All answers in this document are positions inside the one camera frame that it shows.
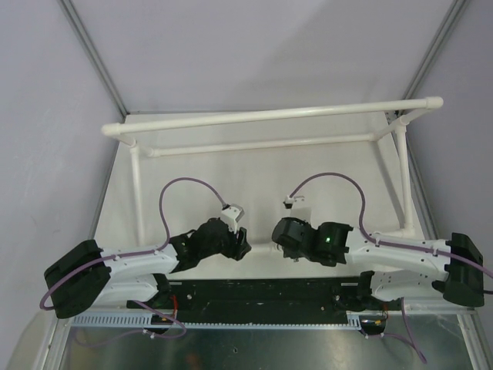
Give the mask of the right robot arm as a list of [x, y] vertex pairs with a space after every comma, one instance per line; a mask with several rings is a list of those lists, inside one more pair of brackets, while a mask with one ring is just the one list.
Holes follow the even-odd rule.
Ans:
[[470, 308], [485, 303], [483, 257], [471, 238], [453, 233], [448, 240], [412, 240], [366, 235], [358, 228], [324, 222], [312, 228], [295, 217], [281, 219], [272, 240], [284, 257], [305, 258], [327, 267], [372, 264], [384, 271], [365, 271], [357, 303], [366, 309], [382, 301], [433, 297]]

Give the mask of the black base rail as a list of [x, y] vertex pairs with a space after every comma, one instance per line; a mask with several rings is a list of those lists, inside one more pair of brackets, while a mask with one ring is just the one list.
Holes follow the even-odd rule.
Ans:
[[181, 280], [158, 278], [146, 304], [176, 308], [181, 322], [219, 325], [325, 325], [347, 323], [349, 311], [398, 311], [401, 299], [385, 302], [359, 277]]

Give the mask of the aluminium table frame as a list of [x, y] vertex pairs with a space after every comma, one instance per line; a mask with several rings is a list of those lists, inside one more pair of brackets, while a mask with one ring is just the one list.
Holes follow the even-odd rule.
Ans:
[[55, 319], [44, 369], [490, 369], [478, 312], [439, 298], [398, 311], [349, 311], [347, 323], [181, 322], [176, 308], [92, 308]]

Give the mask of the white PVC pipe frame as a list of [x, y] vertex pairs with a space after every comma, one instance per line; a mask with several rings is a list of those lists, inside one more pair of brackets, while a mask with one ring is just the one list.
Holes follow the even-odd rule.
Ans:
[[108, 123], [104, 136], [129, 154], [136, 242], [146, 242], [141, 163], [163, 157], [238, 153], [396, 139], [403, 212], [395, 236], [415, 234], [418, 222], [411, 198], [407, 126], [444, 105], [439, 96], [377, 103], [353, 103], [235, 113], [137, 113]]

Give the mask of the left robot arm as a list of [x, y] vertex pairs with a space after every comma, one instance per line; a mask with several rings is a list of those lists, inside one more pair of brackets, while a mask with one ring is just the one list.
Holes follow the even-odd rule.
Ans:
[[147, 251], [114, 252], [85, 240], [45, 270], [48, 290], [39, 307], [54, 311], [58, 318], [118, 303], [127, 308], [140, 304], [168, 308], [173, 296], [169, 274], [195, 268], [217, 254], [239, 261], [250, 250], [247, 230], [232, 232], [219, 218]]

